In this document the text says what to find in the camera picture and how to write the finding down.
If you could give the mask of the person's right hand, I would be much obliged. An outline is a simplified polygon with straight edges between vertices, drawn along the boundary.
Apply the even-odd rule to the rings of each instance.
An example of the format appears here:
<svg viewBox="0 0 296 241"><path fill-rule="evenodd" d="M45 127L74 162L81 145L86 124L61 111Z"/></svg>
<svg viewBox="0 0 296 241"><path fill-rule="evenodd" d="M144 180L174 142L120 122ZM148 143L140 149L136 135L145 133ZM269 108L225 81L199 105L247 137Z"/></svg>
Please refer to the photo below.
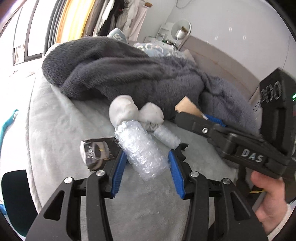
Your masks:
<svg viewBox="0 0 296 241"><path fill-rule="evenodd" d="M287 213L285 201L285 183L282 178L274 179L253 171L250 177L252 183L262 188L266 195L259 208L255 211L263 229L269 235L283 220Z"/></svg>

